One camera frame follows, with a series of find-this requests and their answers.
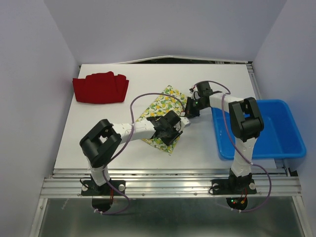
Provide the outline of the lemon print skirt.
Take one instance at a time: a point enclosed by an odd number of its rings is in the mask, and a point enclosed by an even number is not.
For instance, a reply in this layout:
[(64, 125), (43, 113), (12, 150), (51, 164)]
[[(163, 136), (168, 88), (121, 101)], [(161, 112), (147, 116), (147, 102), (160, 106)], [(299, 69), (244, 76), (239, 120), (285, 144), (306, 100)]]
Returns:
[[(152, 101), (152, 103), (136, 121), (144, 120), (147, 117), (164, 116), (171, 110), (173, 110), (177, 115), (180, 115), (180, 113), (183, 111), (182, 105), (185, 106), (187, 103), (187, 96), (172, 87), (171, 85), (168, 85), (162, 93), (172, 95), (177, 99), (168, 96), (158, 95), (158, 97), (154, 101)], [(164, 144), (163, 141), (159, 138), (143, 139), (142, 141), (160, 151), (172, 154), (179, 139), (179, 137), (176, 138), (176, 140), (169, 146)]]

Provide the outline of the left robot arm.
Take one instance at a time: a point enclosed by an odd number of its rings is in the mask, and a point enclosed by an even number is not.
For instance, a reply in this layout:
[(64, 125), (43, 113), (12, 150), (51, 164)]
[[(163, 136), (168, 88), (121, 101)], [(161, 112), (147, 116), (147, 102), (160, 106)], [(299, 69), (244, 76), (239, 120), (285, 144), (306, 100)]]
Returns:
[(107, 166), (115, 154), (119, 154), (119, 145), (126, 147), (134, 140), (158, 138), (170, 146), (188, 125), (190, 121), (174, 111), (134, 123), (110, 123), (107, 119), (99, 121), (79, 142), (89, 163), (93, 189), (100, 195), (109, 191)]

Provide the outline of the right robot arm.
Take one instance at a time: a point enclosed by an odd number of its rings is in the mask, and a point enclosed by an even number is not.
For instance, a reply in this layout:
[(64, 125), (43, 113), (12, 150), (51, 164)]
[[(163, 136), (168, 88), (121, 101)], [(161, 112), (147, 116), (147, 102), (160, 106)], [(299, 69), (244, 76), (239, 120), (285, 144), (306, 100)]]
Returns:
[[(233, 193), (238, 193), (243, 188), (254, 190), (252, 155), (256, 141), (264, 129), (256, 99), (234, 97), (226, 86), (211, 80), (198, 82), (189, 91), (191, 96), (187, 98), (186, 117), (198, 117), (200, 111), (206, 108), (220, 109), (223, 113), (225, 129), (235, 149), (229, 178), (225, 181), (228, 189)], [(225, 113), (229, 114), (231, 129), (228, 129)]]

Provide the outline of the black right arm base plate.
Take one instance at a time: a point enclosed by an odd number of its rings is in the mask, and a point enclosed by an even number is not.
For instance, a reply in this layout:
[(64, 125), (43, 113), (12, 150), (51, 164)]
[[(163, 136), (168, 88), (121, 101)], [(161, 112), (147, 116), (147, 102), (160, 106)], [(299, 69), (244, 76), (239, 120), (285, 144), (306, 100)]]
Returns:
[(252, 179), (250, 181), (242, 182), (230, 181), (229, 179), (213, 179), (211, 180), (211, 186), (208, 192), (209, 194), (215, 196), (257, 194), (256, 186), (254, 184), (254, 180)]

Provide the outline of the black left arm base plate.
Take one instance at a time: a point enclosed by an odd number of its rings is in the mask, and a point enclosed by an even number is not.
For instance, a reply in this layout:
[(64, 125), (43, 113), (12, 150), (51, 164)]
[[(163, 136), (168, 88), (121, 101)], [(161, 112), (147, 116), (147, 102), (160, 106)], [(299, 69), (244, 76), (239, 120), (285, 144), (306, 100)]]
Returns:
[[(117, 191), (113, 191), (107, 183), (102, 186), (97, 186), (93, 180), (83, 180), (80, 181), (80, 183), (82, 184), (82, 196), (120, 196), (120, 194)], [(120, 192), (125, 194), (126, 182), (124, 180), (110, 180), (110, 183)]]

